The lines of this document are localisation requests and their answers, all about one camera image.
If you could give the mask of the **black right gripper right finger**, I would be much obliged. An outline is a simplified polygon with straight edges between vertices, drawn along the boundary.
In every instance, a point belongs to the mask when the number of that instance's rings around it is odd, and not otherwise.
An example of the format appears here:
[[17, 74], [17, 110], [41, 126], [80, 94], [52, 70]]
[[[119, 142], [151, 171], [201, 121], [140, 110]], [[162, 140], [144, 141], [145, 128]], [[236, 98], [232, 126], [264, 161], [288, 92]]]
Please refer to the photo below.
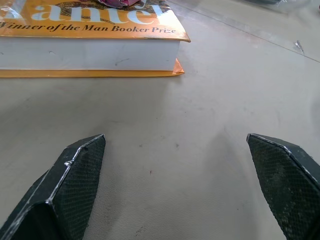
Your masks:
[[250, 133], [246, 141], [263, 196], [288, 240], [320, 238], [320, 166], [300, 146]]

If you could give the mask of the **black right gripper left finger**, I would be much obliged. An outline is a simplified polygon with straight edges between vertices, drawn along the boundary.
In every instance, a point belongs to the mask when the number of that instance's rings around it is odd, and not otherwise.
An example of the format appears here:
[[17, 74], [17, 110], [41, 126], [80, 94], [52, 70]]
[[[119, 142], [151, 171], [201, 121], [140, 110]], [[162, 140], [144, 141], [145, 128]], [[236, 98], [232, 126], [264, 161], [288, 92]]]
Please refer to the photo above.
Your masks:
[[0, 229], [2, 240], [81, 240], [96, 199], [106, 139], [68, 145], [39, 177]]

